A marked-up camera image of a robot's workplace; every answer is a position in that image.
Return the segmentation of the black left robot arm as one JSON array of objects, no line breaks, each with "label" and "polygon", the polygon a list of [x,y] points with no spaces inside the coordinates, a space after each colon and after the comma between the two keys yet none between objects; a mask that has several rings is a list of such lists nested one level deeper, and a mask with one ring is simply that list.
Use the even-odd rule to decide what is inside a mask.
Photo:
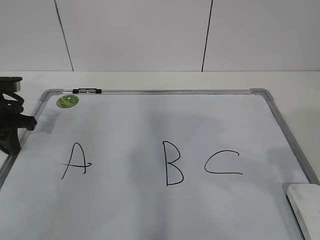
[{"label": "black left robot arm", "polygon": [[23,115],[25,100],[14,92],[0,91],[0,150],[16,155],[21,150],[18,129],[33,131],[37,125],[34,116]]}]

